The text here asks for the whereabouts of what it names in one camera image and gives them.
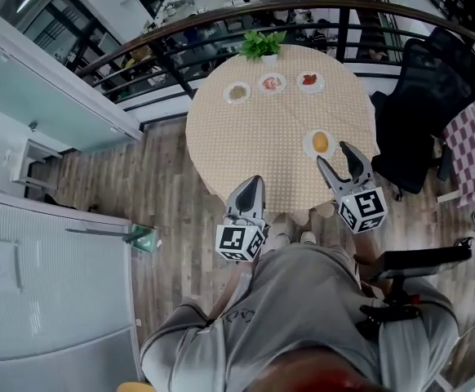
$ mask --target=potted plant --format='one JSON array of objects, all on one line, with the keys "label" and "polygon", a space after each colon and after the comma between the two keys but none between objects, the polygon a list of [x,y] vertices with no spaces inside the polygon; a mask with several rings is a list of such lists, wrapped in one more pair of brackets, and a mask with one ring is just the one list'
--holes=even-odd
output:
[{"label": "potted plant", "polygon": [[277,54],[281,50],[281,42],[285,39],[286,32],[274,32],[265,36],[261,32],[251,30],[245,33],[245,42],[239,53],[247,60],[261,60],[266,65],[274,65],[277,62]]}]

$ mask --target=wooden handrail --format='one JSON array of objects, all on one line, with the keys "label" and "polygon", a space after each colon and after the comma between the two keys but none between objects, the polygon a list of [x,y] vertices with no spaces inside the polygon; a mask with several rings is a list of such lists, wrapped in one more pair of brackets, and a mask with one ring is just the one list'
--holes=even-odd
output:
[{"label": "wooden handrail", "polygon": [[463,28],[462,26],[442,19],[441,17],[431,15],[425,11],[411,9],[409,7],[400,6],[397,4],[386,2],[375,2],[372,0],[263,0],[253,2],[244,6],[221,8],[214,11],[208,11],[201,15],[191,16],[186,19],[179,20],[170,24],[166,24],[161,28],[152,30],[145,35],[133,39],[123,45],[117,50],[101,56],[98,60],[90,63],[83,69],[77,72],[77,76],[84,77],[101,66],[107,64],[112,60],[116,60],[120,56],[128,52],[148,45],[174,33],[183,32],[186,29],[196,28],[200,25],[216,22],[219,20],[231,19],[234,17],[254,15],[264,11],[286,11],[295,9],[368,9],[389,13],[395,16],[407,17],[414,20],[420,20],[431,25],[439,26],[448,29],[459,35],[471,38],[475,42],[475,33]]}]

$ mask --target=food on plate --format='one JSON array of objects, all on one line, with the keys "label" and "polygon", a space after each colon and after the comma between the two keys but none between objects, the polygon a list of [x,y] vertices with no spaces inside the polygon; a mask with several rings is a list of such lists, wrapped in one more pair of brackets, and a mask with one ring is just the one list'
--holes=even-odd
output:
[{"label": "food on plate", "polygon": [[231,100],[239,100],[246,96],[246,88],[243,86],[236,86],[230,91]]},{"label": "food on plate", "polygon": [[281,85],[279,77],[268,77],[263,81],[263,87],[268,91],[276,91]]},{"label": "food on plate", "polygon": [[312,86],[317,81],[316,74],[305,74],[303,76],[303,86]]},{"label": "food on plate", "polygon": [[316,132],[312,138],[312,145],[318,153],[325,153],[328,150],[328,138],[323,132]]}]

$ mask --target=green plant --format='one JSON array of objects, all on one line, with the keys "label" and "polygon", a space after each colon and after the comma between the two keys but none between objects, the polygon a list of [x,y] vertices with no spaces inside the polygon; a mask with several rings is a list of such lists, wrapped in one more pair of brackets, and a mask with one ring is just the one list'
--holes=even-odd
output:
[{"label": "green plant", "polygon": [[281,42],[285,39],[286,32],[274,32],[264,36],[261,32],[251,30],[245,33],[245,42],[239,53],[247,60],[255,60],[261,56],[272,56],[281,50]]}]

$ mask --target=white shoe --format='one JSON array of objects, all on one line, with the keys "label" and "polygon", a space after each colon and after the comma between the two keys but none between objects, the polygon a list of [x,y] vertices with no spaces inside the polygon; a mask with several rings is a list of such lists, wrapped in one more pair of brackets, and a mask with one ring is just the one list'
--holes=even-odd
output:
[{"label": "white shoe", "polygon": [[316,236],[313,234],[312,231],[304,231],[301,234],[301,243],[302,244],[310,244],[310,245],[316,245]]},{"label": "white shoe", "polygon": [[268,237],[264,243],[263,252],[269,252],[272,250],[278,250],[279,248],[290,245],[290,239],[286,234],[278,234],[275,237]]}]

